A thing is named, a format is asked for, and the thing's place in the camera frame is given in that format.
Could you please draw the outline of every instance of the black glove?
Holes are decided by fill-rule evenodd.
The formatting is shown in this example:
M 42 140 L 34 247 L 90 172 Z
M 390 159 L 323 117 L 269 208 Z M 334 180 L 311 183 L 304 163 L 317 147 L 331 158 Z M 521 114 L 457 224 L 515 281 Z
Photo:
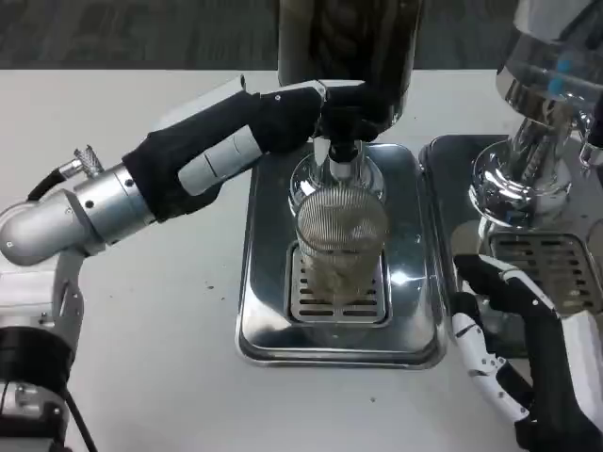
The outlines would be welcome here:
M 370 85 L 284 90 L 260 96 L 260 108 L 250 122 L 253 136 L 268 153 L 289 153 L 310 137 L 332 141 L 372 141 L 386 121 L 390 106 Z

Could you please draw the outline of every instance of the gray carpet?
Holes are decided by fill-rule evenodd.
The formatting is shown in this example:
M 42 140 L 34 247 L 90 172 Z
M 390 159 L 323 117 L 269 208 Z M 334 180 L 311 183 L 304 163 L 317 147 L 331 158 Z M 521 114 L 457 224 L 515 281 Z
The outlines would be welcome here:
M 275 69 L 276 1 L 0 0 L 0 68 Z M 495 68 L 515 5 L 427 0 L 415 67 Z

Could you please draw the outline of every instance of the cable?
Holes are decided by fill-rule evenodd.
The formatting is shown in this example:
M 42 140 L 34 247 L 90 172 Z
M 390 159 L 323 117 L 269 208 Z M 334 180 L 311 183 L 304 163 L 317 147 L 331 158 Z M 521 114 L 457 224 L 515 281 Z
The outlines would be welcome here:
M 42 196 L 48 193 L 53 187 L 57 186 L 61 182 L 65 181 L 65 176 L 63 176 L 58 168 L 50 171 L 46 177 L 44 177 L 36 187 L 31 190 L 29 196 L 27 196 L 28 201 L 39 201 Z
M 92 440 L 92 435 L 90 435 L 90 431 L 88 430 L 88 427 L 86 427 L 84 418 L 82 417 L 82 414 L 79 412 L 79 409 L 77 409 L 77 405 L 75 405 L 75 400 L 73 400 L 73 397 L 67 388 L 65 388 L 65 402 L 67 403 L 67 407 L 69 408 L 69 411 L 72 414 L 73 420 L 75 421 L 75 424 L 77 425 L 77 429 L 79 430 L 79 433 L 82 435 L 82 439 L 84 440 L 84 443 L 86 444 L 86 448 L 88 449 L 89 452 L 98 452 L 98 449 L 96 448 L 96 445 L 94 444 L 94 441 Z

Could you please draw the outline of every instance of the drip tray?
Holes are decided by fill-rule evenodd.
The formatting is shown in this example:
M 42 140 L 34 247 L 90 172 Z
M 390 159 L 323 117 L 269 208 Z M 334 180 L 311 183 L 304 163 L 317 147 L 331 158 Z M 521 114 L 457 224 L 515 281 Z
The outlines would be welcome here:
M 548 294 L 560 315 L 599 314 L 603 298 L 579 239 L 570 234 L 493 234 L 497 259 L 524 270 Z
M 300 248 L 296 245 L 291 252 L 289 312 L 293 319 L 308 324 L 335 325 L 379 325 L 385 320 L 387 309 L 383 288 L 383 265 L 380 259 L 375 268 L 371 286 L 365 294 L 343 306 L 333 306 L 330 301 L 317 299 L 308 287 L 305 267 Z
M 306 149 L 267 155 L 252 171 L 236 327 L 241 354 L 273 365 L 437 364 L 446 350 L 445 316 L 415 158 L 397 145 L 364 147 L 383 173 L 390 235 L 372 287 L 354 303 L 334 307 L 307 286 L 289 206 L 289 179 L 312 151 Z

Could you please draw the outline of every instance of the glass cup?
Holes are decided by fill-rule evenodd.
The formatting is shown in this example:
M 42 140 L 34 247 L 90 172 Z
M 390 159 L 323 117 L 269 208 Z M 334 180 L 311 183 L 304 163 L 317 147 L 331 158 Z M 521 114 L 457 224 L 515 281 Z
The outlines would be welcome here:
M 323 188 L 301 203 L 295 222 L 317 299 L 343 305 L 370 287 L 388 231 L 379 199 L 357 187 Z

